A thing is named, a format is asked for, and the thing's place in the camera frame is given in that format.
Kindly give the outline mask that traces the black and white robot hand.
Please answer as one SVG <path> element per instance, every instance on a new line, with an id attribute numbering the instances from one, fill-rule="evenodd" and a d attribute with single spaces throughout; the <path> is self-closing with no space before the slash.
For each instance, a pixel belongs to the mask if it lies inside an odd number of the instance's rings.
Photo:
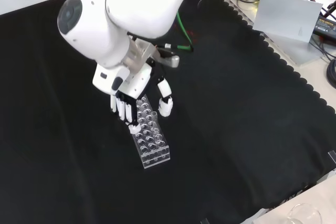
<path id="1" fill-rule="evenodd" d="M 163 76 L 154 76 L 154 67 L 148 63 L 145 63 L 136 74 L 132 74 L 122 65 L 112 69 L 97 65 L 92 84 L 110 96 L 111 111 L 128 126 L 131 134 L 136 134 L 141 130 L 137 116 L 137 101 L 144 96 L 152 80 L 155 81 L 161 94 L 159 113 L 163 117 L 168 117 L 173 107 L 171 87 Z"/>

